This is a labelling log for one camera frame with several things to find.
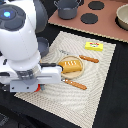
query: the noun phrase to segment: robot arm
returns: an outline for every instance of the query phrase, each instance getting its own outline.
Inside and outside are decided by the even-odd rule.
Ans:
[[[44,30],[46,23],[47,13],[39,0],[6,2],[0,6],[0,73],[10,75],[1,76],[0,82],[10,84],[10,92],[34,92],[38,84],[61,82],[60,66],[39,65],[41,56],[35,31]]]

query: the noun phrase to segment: pot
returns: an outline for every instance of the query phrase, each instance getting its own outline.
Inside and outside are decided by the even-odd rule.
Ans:
[[[128,4],[119,7],[116,14],[119,25],[125,30],[128,30]]]
[[[58,9],[58,16],[69,20],[76,17],[80,2],[81,0],[79,2],[76,0],[60,0],[58,3],[54,1],[54,4]]]

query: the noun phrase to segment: woven placemat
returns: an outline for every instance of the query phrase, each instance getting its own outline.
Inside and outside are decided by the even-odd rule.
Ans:
[[[86,41],[103,43],[103,51],[86,50],[84,48]],[[61,82],[59,84],[45,85],[44,91],[16,93],[15,96],[82,128],[91,128],[115,46],[115,44],[61,31],[52,43],[47,56],[43,57],[42,62],[57,63],[65,56],[59,50],[99,59],[99,63],[83,60],[85,64],[83,75],[73,79],[75,82],[86,85],[87,90],[81,90]]]

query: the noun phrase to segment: placemat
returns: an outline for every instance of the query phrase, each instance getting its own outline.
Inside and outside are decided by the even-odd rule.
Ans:
[[[118,26],[116,21],[117,9],[127,3],[100,0],[104,3],[104,8],[101,10],[92,10],[88,7],[89,3],[97,0],[85,0],[84,4],[78,7],[77,16],[71,20],[63,20],[58,16],[58,10],[49,18],[48,23],[97,35],[114,40],[128,42],[128,31]],[[81,21],[81,16],[86,13],[92,13],[98,16],[98,21],[95,24],[85,24]]]
[[[84,48],[86,41],[103,43],[103,51],[86,50]],[[61,31],[52,43],[47,56],[42,58],[42,62],[57,63],[65,56],[59,50],[99,59],[99,63],[83,60],[85,64],[83,75],[73,79],[75,82],[86,85],[87,89],[81,90],[61,82],[59,84],[45,85],[44,91],[16,93],[15,96],[81,128],[91,128],[115,47],[115,44]]]

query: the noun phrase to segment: black pot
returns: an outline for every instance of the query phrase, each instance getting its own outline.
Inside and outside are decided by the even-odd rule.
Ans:
[[[79,3],[76,0],[60,0],[58,3],[54,1],[55,6],[58,9],[58,16],[62,19],[73,19],[77,15],[77,9]]]

